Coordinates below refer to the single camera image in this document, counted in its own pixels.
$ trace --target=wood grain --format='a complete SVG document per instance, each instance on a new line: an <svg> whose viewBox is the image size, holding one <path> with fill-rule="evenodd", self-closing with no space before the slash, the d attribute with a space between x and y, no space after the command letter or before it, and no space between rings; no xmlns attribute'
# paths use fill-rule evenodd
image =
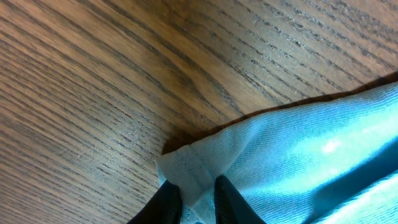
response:
<svg viewBox="0 0 398 224"><path fill-rule="evenodd" d="M395 79L397 21L387 0L1 0L0 222L126 223L162 151Z"/></svg>

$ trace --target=wooden table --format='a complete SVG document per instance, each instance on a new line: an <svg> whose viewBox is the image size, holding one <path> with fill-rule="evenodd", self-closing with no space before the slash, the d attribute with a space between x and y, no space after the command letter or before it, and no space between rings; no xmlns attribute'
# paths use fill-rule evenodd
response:
<svg viewBox="0 0 398 224"><path fill-rule="evenodd" d="M397 21L396 0L0 1L0 222L126 223L162 151L396 79Z"/></svg>

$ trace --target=black object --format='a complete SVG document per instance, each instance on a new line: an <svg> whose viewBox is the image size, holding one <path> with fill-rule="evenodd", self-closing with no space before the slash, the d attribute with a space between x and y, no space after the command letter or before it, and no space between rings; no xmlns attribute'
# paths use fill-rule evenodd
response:
<svg viewBox="0 0 398 224"><path fill-rule="evenodd" d="M228 178L217 177L214 190L217 224L265 224Z"/></svg>
<svg viewBox="0 0 398 224"><path fill-rule="evenodd" d="M216 178L214 203L217 224L265 224L223 175ZM181 212L180 189L166 181L148 204L127 224L178 224Z"/></svg>
<svg viewBox="0 0 398 224"><path fill-rule="evenodd" d="M182 212L180 189L168 180L127 224L178 224Z"/></svg>

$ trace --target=light blue fabric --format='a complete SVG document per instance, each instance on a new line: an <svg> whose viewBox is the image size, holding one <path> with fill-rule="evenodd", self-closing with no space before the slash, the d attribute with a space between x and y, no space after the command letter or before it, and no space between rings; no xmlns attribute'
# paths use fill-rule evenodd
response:
<svg viewBox="0 0 398 224"><path fill-rule="evenodd" d="M267 223L397 223L398 83L260 114L161 156L181 223L215 223L221 174Z"/></svg>

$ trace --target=wooden surface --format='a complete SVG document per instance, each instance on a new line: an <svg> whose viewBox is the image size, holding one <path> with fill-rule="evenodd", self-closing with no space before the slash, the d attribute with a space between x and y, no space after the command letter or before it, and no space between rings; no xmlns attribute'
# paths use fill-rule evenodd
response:
<svg viewBox="0 0 398 224"><path fill-rule="evenodd" d="M398 70L397 21L386 0L1 0L0 223L126 223L162 151Z"/></svg>

